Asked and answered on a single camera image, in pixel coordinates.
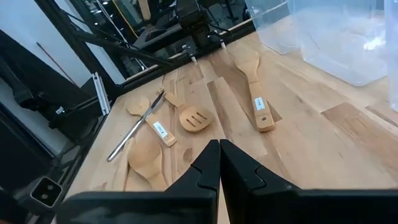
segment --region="transparent container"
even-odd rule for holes
[[[246,0],[260,41],[280,54],[297,50],[297,40],[286,0]]]
[[[390,105],[398,111],[398,1],[385,0]]]
[[[384,11],[376,0],[288,0],[303,59],[354,86],[387,75]]]

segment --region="clear plastic bin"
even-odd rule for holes
[[[398,1],[385,0],[390,105],[398,111]]]
[[[286,0],[246,0],[260,41],[280,54],[297,50],[297,39]]]
[[[376,0],[288,0],[303,59],[354,86],[387,75],[384,11]]]

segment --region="sticker label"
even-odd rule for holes
[[[256,99],[254,100],[254,104],[256,104],[257,110],[263,110],[263,109],[266,108],[266,106],[264,105],[264,102],[263,102],[263,100],[262,100],[261,97],[256,98]]]
[[[163,126],[158,121],[156,121],[154,123],[154,127],[162,138],[167,136],[167,131],[163,128]]]

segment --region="yellow cable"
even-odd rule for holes
[[[113,4],[116,6],[116,9],[118,9],[120,15],[122,16],[122,18],[124,19],[124,21],[126,22],[126,24],[130,27],[132,33],[138,38],[137,34],[134,32],[134,29],[132,29],[132,27],[130,26],[130,23],[127,21],[127,19],[124,17],[122,11],[120,11],[118,5],[116,4],[116,2],[114,0],[112,0]]]

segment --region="wooden table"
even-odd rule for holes
[[[353,87],[305,63],[299,52],[279,55],[261,45],[256,33],[227,48],[243,44],[261,55],[259,79],[272,107],[275,130],[254,128],[246,77],[224,50],[201,58],[120,96],[99,132],[67,197],[101,190],[112,179],[118,160],[106,157],[138,117],[126,106],[140,96],[153,100],[161,86],[183,101],[203,106],[216,116],[202,132],[182,129],[178,112],[168,102],[155,114],[178,142],[164,150],[168,184],[176,181],[210,139],[229,139],[262,165],[303,189],[389,189],[398,183],[398,113],[388,105],[388,80]],[[136,141],[154,138],[145,124]],[[129,172],[129,190],[150,190],[135,172]],[[219,223],[227,223],[220,197]]]

